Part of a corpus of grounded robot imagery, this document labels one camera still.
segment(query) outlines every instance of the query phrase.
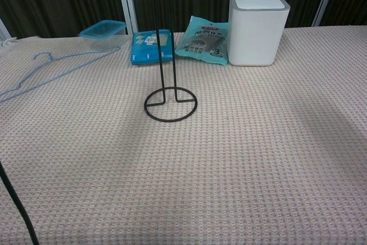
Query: circular wire base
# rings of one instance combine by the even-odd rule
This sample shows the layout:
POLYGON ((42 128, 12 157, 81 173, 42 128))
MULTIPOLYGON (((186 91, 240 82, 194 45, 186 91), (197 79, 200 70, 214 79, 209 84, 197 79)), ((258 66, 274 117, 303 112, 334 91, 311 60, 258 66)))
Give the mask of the circular wire base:
POLYGON ((184 119, 186 119, 187 117, 190 117, 190 116, 195 112, 196 108, 197 108, 197 99, 196 99, 196 97, 195 97, 194 93, 192 93, 190 90, 187 90, 186 88, 182 88, 182 87, 165 87, 165 88, 160 88, 160 89, 155 90, 154 92, 152 92, 152 93, 147 97, 147 99, 146 99, 146 100, 145 100, 145 102, 144 102, 144 110, 145 110, 146 114, 147 114, 149 117, 151 117, 152 119, 158 120, 158 121, 160 121, 160 122, 165 122, 165 123, 174 123, 174 122, 179 122, 179 121, 181 121, 181 120, 184 120, 184 119), (149 105, 149 104, 148 104, 149 99, 150 99, 154 94, 159 93, 159 92, 161 92, 161 91, 163 91, 163 90, 174 90, 174 89, 181 90, 181 91, 185 91, 186 93, 190 94, 190 95, 193 97, 193 98, 192 98, 192 99, 190 99, 190 100, 179 100, 179 101, 178 101, 179 103, 182 103, 182 102, 195 102, 195 106, 193 107, 193 109, 191 110, 191 112, 190 112, 190 113, 188 113, 187 115, 183 116, 183 117, 178 118, 178 119, 161 119, 161 118, 158 118, 158 117, 156 117, 156 116, 152 115, 152 114, 149 112, 148 107, 149 107, 149 106, 158 106, 158 105, 163 105, 163 104, 165 104, 165 102, 157 103, 157 104, 150 104, 150 105, 149 105))

